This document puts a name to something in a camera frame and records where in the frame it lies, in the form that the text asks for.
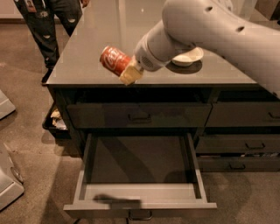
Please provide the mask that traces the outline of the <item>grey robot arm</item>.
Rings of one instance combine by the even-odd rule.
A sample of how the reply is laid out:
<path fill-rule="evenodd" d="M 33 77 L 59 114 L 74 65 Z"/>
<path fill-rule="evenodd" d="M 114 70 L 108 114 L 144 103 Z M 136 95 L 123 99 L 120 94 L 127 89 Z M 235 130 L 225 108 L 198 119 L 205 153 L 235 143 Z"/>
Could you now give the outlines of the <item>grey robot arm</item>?
<path fill-rule="evenodd" d="M 120 80 L 129 85 L 195 47 L 216 53 L 280 97 L 280 31 L 237 17 L 215 0 L 166 0 Z"/>

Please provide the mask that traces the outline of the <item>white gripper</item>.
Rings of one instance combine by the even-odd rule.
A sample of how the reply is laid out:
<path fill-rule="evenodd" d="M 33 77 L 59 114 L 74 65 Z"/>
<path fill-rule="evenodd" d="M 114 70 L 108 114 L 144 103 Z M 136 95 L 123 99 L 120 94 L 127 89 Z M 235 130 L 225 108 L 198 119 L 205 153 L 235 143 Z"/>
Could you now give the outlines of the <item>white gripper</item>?
<path fill-rule="evenodd" d="M 165 56 L 165 51 L 162 49 L 161 43 L 150 39 L 148 35 L 144 35 L 136 45 L 134 57 L 141 68 L 127 66 L 122 71 L 119 80 L 126 86 L 141 79 L 144 70 L 156 72 L 170 62 Z"/>

